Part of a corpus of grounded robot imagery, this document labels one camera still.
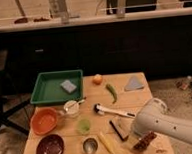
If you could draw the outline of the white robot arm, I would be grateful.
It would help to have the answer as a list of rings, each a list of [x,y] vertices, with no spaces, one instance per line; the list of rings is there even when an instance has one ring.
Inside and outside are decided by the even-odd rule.
[[[169,116],[166,103],[158,98],[147,101],[136,114],[131,127],[140,136],[153,131],[192,144],[192,120]]]

